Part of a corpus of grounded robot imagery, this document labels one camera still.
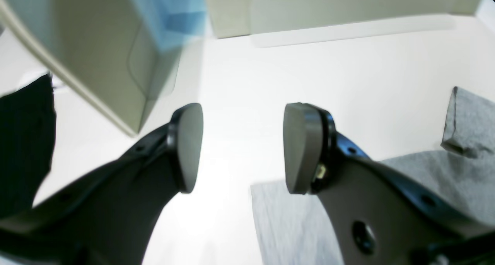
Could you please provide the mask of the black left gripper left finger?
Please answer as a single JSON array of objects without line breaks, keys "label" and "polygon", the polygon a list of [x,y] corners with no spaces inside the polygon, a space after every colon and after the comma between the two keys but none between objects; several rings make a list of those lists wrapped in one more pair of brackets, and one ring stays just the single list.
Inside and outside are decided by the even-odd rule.
[{"label": "black left gripper left finger", "polygon": [[159,216],[196,184],[203,108],[190,103],[118,159],[1,220],[1,262],[140,265]]}]

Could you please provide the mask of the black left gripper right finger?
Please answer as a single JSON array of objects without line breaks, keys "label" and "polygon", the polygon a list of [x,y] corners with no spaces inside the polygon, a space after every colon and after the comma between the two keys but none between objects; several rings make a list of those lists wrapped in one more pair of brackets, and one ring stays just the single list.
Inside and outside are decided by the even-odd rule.
[{"label": "black left gripper right finger", "polygon": [[493,265],[494,228],[370,159],[308,103],[283,114],[286,186],[316,195],[346,265]]}]

